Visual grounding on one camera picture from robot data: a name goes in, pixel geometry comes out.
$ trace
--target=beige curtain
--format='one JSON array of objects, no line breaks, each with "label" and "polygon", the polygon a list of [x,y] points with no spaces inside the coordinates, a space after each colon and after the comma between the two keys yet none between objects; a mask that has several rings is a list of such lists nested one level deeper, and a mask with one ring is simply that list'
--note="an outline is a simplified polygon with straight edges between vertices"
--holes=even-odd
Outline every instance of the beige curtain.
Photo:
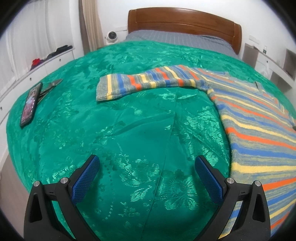
[{"label": "beige curtain", "polygon": [[82,46],[83,46],[84,55],[86,55],[91,50],[89,48],[89,38],[87,36],[86,25],[85,25],[85,20],[83,16],[82,0],[79,0],[78,8],[79,8],[79,23],[80,23]]},{"label": "beige curtain", "polygon": [[104,46],[101,22],[96,0],[82,0],[83,17],[86,26],[90,51]]}]

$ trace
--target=curtain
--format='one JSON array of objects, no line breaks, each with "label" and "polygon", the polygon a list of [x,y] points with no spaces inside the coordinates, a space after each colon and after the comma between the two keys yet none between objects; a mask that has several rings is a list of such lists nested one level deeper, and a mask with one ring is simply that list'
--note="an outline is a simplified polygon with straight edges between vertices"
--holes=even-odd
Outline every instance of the curtain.
[{"label": "curtain", "polygon": [[97,0],[82,0],[83,16],[91,51],[104,46],[101,22],[98,15]]},{"label": "curtain", "polygon": [[0,38],[0,97],[34,59],[73,45],[69,1],[74,0],[32,0],[8,26]]},{"label": "curtain", "polygon": [[29,72],[32,60],[46,58],[55,51],[46,31],[46,4],[47,1],[33,1],[25,5],[7,29],[10,58],[18,79]]},{"label": "curtain", "polygon": [[0,96],[2,96],[16,80],[14,68],[9,59],[6,40],[7,33],[4,33],[0,38]]},{"label": "curtain", "polygon": [[84,52],[84,55],[86,55],[91,50],[89,47],[89,38],[87,36],[86,25],[85,25],[85,20],[83,15],[82,0],[78,1],[78,10],[79,10],[80,34],[81,34],[83,52]]}]

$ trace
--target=wooden headboard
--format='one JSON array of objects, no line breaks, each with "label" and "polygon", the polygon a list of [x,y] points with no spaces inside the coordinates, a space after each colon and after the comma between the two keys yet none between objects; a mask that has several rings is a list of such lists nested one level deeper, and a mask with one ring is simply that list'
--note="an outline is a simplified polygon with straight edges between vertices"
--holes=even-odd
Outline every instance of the wooden headboard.
[{"label": "wooden headboard", "polygon": [[130,10],[128,32],[149,29],[196,35],[211,35],[230,43],[236,54],[242,43],[242,27],[228,19],[191,9],[149,7]]}]

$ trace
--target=nightstand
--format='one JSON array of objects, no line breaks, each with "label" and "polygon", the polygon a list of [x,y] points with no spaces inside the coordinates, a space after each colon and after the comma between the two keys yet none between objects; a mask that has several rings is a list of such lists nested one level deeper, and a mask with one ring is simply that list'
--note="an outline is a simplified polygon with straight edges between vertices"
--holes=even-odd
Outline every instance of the nightstand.
[{"label": "nightstand", "polygon": [[286,52],[284,68],[280,67],[266,54],[249,44],[245,44],[242,60],[259,73],[265,69],[266,63],[268,63],[269,71],[266,78],[274,83],[284,94],[292,89],[295,84],[296,54],[290,50],[287,50]]}]

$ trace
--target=striped sweater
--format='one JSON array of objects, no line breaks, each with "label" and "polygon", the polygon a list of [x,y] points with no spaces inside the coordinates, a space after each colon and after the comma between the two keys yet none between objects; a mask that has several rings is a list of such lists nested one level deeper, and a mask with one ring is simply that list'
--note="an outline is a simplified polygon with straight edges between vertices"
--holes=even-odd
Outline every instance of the striped sweater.
[{"label": "striped sweater", "polygon": [[[97,101],[162,87],[194,87],[215,103],[231,145],[231,177],[263,185],[273,234],[296,202],[296,121],[258,82],[225,72],[183,65],[155,68],[135,75],[109,74],[97,86]],[[221,237],[239,213],[238,202]]]}]

